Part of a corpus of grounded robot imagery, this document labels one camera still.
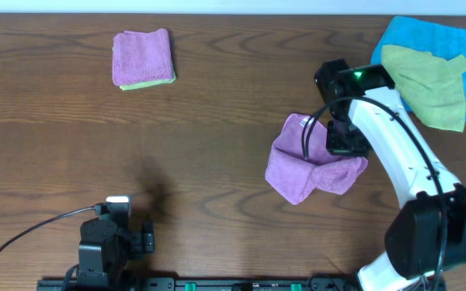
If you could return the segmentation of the purple microfiber cloth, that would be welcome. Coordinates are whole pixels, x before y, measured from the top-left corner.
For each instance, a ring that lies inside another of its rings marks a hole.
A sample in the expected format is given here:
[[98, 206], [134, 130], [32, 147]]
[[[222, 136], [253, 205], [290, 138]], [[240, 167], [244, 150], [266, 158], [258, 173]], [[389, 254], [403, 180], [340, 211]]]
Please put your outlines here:
[[299, 123], [307, 115], [290, 114], [271, 145], [266, 181], [288, 202], [297, 205], [314, 190], [345, 194], [366, 170], [361, 157], [331, 155], [326, 149], [327, 129], [318, 123], [311, 135], [309, 158], [303, 157]]

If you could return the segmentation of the folded green cloth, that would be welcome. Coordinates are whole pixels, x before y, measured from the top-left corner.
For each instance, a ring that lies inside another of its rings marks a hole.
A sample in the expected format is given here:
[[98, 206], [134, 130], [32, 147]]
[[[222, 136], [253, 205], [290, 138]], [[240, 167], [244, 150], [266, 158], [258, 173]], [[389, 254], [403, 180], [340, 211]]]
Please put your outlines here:
[[170, 83], [173, 83], [175, 80], [176, 80], [176, 73], [173, 72], [171, 78], [137, 82], [137, 83], [129, 84], [129, 85], [120, 85], [120, 89], [123, 91], [131, 91], [131, 90], [137, 90], [137, 89], [147, 88], [151, 86], [170, 84]]

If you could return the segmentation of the folded purple cloth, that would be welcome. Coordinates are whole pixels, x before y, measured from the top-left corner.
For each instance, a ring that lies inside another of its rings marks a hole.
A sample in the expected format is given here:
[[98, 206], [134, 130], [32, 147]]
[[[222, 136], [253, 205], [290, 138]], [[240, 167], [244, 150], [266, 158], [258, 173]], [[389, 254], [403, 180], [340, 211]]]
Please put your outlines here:
[[113, 83], [129, 85], [167, 79], [175, 72], [168, 31], [118, 33], [112, 44]]

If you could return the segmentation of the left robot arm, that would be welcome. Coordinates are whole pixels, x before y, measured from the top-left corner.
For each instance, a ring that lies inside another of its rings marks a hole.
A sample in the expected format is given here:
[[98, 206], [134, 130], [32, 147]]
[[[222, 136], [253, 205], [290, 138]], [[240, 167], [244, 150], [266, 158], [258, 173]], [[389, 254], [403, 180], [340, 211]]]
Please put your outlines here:
[[127, 263], [155, 250], [151, 221], [131, 232], [114, 221], [96, 218], [83, 223], [80, 233], [75, 290], [126, 290], [134, 282], [125, 272]]

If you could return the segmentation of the white cloth label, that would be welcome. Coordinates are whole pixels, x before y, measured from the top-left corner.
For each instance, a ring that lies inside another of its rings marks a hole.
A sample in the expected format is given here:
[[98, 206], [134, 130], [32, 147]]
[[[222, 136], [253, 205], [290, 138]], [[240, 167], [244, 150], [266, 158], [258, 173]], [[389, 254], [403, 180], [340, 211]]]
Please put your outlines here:
[[302, 127], [305, 127], [306, 125], [309, 125], [311, 122], [313, 121], [313, 117], [312, 116], [306, 116], [304, 117], [301, 121], [300, 121], [300, 125]]

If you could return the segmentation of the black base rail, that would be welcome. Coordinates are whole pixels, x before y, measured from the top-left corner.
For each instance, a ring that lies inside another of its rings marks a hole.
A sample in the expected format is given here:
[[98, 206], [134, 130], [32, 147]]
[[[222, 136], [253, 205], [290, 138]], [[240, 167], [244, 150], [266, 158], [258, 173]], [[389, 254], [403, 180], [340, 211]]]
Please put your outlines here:
[[120, 291], [359, 291], [355, 279], [314, 276], [307, 280], [183, 280], [171, 277], [131, 278], [117, 287], [90, 287], [70, 280], [39, 280], [37, 291], [120, 290]]

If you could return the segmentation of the crumpled green cloth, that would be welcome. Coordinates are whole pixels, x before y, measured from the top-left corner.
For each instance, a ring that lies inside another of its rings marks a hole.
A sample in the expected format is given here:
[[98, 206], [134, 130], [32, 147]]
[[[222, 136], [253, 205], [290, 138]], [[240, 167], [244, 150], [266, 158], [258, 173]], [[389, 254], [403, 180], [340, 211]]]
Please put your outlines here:
[[381, 49], [381, 64], [392, 77], [402, 99], [424, 125], [464, 131], [464, 55], [446, 60], [430, 52], [386, 44]]

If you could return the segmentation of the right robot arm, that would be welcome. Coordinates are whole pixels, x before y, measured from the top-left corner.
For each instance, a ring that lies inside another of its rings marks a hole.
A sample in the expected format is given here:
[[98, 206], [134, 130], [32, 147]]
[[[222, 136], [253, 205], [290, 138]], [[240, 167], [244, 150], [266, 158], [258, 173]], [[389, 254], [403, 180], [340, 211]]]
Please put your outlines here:
[[400, 206], [384, 253], [357, 273], [359, 289], [443, 289], [441, 273], [466, 264], [466, 187], [426, 144], [381, 65], [328, 61], [315, 79], [333, 117], [329, 153], [366, 157], [373, 150]]

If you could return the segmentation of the blue microfiber cloth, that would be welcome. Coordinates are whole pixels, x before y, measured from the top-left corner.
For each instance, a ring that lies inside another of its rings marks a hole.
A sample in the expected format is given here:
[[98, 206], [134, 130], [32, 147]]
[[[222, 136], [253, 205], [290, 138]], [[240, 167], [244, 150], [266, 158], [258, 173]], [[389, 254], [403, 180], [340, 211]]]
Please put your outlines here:
[[[381, 62], [381, 50], [386, 44], [429, 52], [436, 57], [450, 60], [460, 54], [466, 57], [466, 29], [396, 16], [371, 55], [372, 65]], [[466, 98], [466, 72], [463, 73], [463, 81]]]

